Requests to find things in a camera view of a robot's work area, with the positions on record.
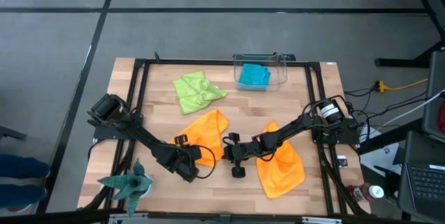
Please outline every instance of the wooden tabletop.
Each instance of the wooden tabletop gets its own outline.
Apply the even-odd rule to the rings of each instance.
[[[122,98],[127,97],[133,65],[133,58],[116,59],[108,93]],[[321,69],[326,96],[343,95],[337,64],[321,63]],[[194,71],[204,71],[206,78],[228,95],[224,99],[212,102],[206,109],[182,115],[172,82],[180,79],[182,74]],[[251,136],[261,133],[266,124],[272,120],[277,121],[279,126],[284,126],[296,119],[302,108],[309,103],[304,68],[287,67],[287,72],[288,80],[278,91],[239,91],[235,89],[233,66],[151,64],[142,109],[143,125],[157,138],[170,141],[190,123],[205,113],[218,109],[229,120],[229,126],[222,137],[229,132],[236,132],[240,134],[241,141],[250,141]],[[314,90],[318,96],[315,73],[312,77]],[[136,104],[137,94],[136,91],[133,105]],[[161,167],[155,162],[150,151],[143,144],[136,142],[133,162],[139,158],[146,173],[154,179],[151,196],[140,199],[137,211],[326,215],[320,163],[310,131],[294,136],[289,142],[302,159],[306,179],[293,190],[273,200],[268,199],[263,192],[255,159],[243,161],[242,166],[246,171],[246,177],[243,179],[233,178],[231,174],[233,165],[222,160],[217,163],[215,171],[209,178],[197,178],[188,183]],[[97,180],[109,176],[115,147],[116,141],[105,141],[91,152],[79,207],[87,205],[99,192],[102,185]],[[337,154],[346,155],[348,159],[348,167],[340,169],[343,183],[345,185],[363,183],[359,159],[355,152],[347,145],[337,145]],[[210,169],[198,166],[202,175]],[[330,188],[334,209],[339,212],[337,192],[332,182]],[[367,202],[359,204],[370,212]]]

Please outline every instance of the plastic bin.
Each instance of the plastic bin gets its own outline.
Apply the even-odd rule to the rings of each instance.
[[[287,81],[286,58],[281,54],[235,54],[234,76],[238,90],[278,90]]]

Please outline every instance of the desk leg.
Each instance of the desk leg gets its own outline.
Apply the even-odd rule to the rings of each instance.
[[[391,145],[393,143],[397,143],[404,138],[406,138],[406,133],[408,131],[422,131],[422,119],[419,118],[417,120],[411,121],[401,127],[392,129],[384,134],[380,134],[374,138],[370,138],[368,141],[364,141],[360,143],[360,147],[357,149],[357,152],[362,155],[374,150],[383,148],[384,146]]]
[[[420,54],[414,59],[390,59],[390,58],[377,58],[374,63],[378,67],[430,67],[431,53],[434,51],[441,51],[444,48],[444,43],[439,41],[434,46]]]
[[[7,127],[0,127],[0,138],[5,136],[5,137],[13,137],[16,138],[18,140],[24,140],[26,139],[26,134],[22,134],[18,131],[14,131],[12,129],[9,129]]]
[[[411,220],[411,214],[402,211],[402,221],[410,221]]]

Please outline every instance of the white cable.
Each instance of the white cable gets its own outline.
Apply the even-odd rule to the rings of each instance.
[[[402,118],[403,116],[405,116],[405,115],[407,115],[407,114],[410,114],[410,113],[416,111],[417,109],[420,109],[422,106],[425,106],[426,104],[430,103],[431,101],[433,101],[434,99],[436,99],[437,97],[439,97],[440,94],[443,93],[443,92],[445,92],[445,89],[443,89],[442,91],[440,91],[439,93],[437,93],[435,96],[431,97],[431,98],[430,98],[429,100],[427,100],[426,102],[424,102],[424,103],[422,103],[422,104],[416,106],[415,108],[409,110],[408,112],[406,112],[406,113],[404,113],[404,114],[401,114],[401,115],[395,117],[394,119],[390,120],[389,122],[384,123],[383,125],[381,125],[379,128],[377,128],[376,130],[374,130],[374,131],[373,131],[372,133],[370,133],[369,135],[374,134],[374,132],[379,131],[380,129],[382,129],[382,127],[388,125],[389,123],[391,123],[391,122],[393,122],[393,121],[395,121],[395,120],[397,120],[397,119],[399,119],[399,118]]]

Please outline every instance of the jeans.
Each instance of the jeans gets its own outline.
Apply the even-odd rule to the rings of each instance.
[[[0,177],[43,178],[48,172],[48,164],[34,158],[0,154]],[[0,184],[0,208],[26,207],[43,200],[44,197],[43,186]]]

